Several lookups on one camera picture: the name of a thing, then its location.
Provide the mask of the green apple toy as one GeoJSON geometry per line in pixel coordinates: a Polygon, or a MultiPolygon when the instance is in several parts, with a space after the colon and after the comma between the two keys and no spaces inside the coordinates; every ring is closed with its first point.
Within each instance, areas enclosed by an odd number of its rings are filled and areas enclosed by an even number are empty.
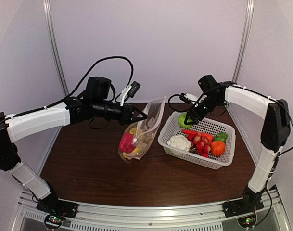
{"type": "Polygon", "coordinates": [[[186,125],[185,124],[185,118],[187,113],[181,113],[178,117],[178,124],[180,127],[189,129],[192,125],[186,125]]]}

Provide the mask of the orange carrot toy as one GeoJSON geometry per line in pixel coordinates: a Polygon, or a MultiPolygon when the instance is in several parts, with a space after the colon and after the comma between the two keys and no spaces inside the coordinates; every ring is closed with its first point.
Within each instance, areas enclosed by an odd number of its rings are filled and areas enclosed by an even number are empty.
{"type": "Polygon", "coordinates": [[[184,134],[192,134],[192,135],[199,135],[199,136],[205,136],[209,141],[212,141],[213,140],[213,135],[211,134],[208,134],[208,133],[204,133],[204,132],[199,132],[199,131],[194,131],[194,130],[189,130],[189,129],[182,129],[182,132],[184,134]]]}

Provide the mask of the yellow lemon toy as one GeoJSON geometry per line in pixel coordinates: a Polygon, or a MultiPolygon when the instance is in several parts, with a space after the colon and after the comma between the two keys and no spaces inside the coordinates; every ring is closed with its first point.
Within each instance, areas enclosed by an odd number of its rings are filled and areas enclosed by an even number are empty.
{"type": "Polygon", "coordinates": [[[137,134],[137,128],[136,127],[131,128],[129,133],[132,134],[132,135],[136,135],[137,134]]]}

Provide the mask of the clear dotted zip bag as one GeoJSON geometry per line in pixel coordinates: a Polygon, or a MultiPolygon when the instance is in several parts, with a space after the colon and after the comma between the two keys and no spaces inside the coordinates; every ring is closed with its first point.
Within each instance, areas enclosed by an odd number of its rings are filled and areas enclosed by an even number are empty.
{"type": "Polygon", "coordinates": [[[125,132],[129,132],[131,128],[137,128],[137,134],[134,135],[132,144],[140,148],[140,153],[135,158],[126,159],[122,156],[123,152],[118,148],[118,154],[124,162],[131,163],[133,160],[140,160],[147,153],[161,124],[165,102],[166,96],[150,101],[143,109],[143,112],[147,114],[147,119],[133,123],[126,128],[125,132]]]}

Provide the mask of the white cauliflower toy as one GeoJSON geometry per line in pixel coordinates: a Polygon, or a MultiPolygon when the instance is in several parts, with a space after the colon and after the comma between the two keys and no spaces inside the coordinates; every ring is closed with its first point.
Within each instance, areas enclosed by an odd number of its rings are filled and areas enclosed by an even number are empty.
{"type": "Polygon", "coordinates": [[[172,136],[166,144],[186,152],[191,148],[191,142],[184,135],[172,136]]]}

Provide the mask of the red bell pepper toy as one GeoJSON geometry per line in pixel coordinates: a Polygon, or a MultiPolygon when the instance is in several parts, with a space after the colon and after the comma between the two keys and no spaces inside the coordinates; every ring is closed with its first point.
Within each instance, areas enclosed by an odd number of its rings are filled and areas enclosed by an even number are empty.
{"type": "Polygon", "coordinates": [[[131,153],[136,147],[132,144],[134,139],[133,134],[125,132],[121,138],[119,149],[127,154],[131,153]]]}

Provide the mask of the green leafy vegetable toy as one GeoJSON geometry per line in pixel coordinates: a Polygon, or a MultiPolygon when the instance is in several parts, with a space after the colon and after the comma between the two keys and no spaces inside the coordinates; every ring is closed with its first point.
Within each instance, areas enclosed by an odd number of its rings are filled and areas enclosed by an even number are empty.
{"type": "Polygon", "coordinates": [[[229,135],[226,132],[220,132],[213,138],[213,141],[220,141],[226,143],[228,137],[229,135]]]}

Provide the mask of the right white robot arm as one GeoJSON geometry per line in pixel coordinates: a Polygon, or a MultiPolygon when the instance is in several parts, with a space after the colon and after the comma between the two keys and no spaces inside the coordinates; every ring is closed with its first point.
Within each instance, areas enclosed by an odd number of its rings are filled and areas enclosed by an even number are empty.
{"type": "Polygon", "coordinates": [[[203,76],[198,80],[198,85],[202,90],[200,97],[189,93],[182,93],[179,97],[190,104],[185,124],[188,124],[188,119],[191,124],[197,124],[216,107],[227,103],[238,105],[264,121],[260,135],[261,154],[254,173],[244,188],[243,198],[239,201],[239,209],[250,212],[266,190],[291,133],[288,104],[283,99],[275,100],[231,81],[217,82],[212,75],[203,76]]]}

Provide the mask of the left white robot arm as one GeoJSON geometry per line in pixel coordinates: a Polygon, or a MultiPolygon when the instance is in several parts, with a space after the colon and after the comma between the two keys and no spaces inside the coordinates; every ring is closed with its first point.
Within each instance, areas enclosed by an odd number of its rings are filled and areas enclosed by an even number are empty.
{"type": "Polygon", "coordinates": [[[121,125],[130,125],[147,118],[144,112],[127,104],[134,97],[140,84],[134,81],[120,94],[120,102],[108,100],[109,91],[114,91],[111,80],[104,77],[90,77],[86,89],[78,96],[69,96],[54,106],[44,106],[31,112],[15,115],[0,113],[0,170],[8,172],[27,187],[43,206],[52,214],[58,213],[62,204],[53,188],[38,176],[18,155],[15,142],[30,135],[55,128],[78,124],[96,117],[107,121],[115,120],[121,125]]]}

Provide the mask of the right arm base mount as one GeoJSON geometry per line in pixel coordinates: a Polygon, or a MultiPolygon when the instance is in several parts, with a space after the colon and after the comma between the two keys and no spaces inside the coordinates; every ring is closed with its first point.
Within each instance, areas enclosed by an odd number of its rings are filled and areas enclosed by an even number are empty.
{"type": "Polygon", "coordinates": [[[245,229],[253,228],[257,223],[257,210],[264,208],[260,201],[252,208],[244,205],[243,199],[227,200],[222,204],[226,218],[236,217],[238,224],[245,229]]]}

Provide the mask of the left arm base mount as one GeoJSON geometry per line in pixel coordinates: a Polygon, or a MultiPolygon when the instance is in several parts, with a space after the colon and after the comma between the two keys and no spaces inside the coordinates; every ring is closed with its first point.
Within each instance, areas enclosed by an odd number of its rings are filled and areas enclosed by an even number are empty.
{"type": "Polygon", "coordinates": [[[49,230],[60,228],[67,220],[67,218],[75,218],[77,214],[78,204],[63,200],[37,200],[37,210],[46,212],[44,218],[44,225],[49,230]]]}

